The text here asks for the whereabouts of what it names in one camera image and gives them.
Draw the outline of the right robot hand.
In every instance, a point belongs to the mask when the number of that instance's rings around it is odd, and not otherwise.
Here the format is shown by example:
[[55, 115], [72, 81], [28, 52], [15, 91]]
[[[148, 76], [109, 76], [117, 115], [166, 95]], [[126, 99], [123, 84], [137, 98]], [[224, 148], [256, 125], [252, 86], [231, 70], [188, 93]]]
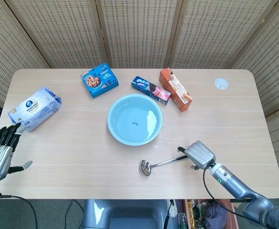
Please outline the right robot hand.
[[184, 153], [194, 163], [191, 166], [193, 170], [209, 168], [216, 161], [214, 153], [201, 141], [196, 141], [187, 148], [179, 146], [177, 151]]

